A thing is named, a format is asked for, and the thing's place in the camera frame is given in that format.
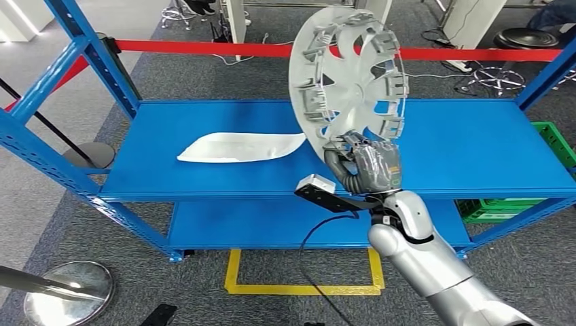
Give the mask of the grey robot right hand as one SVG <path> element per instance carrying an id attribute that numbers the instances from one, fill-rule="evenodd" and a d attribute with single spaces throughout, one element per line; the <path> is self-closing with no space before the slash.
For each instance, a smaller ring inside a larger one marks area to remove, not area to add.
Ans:
<path id="1" fill-rule="evenodd" d="M 389 140 L 373 141 L 358 132 L 342 136 L 349 147 L 347 158 L 355 165 L 352 174 L 341 160 L 331 168 L 344 189 L 352 194 L 379 194 L 401 189 L 399 148 Z"/>

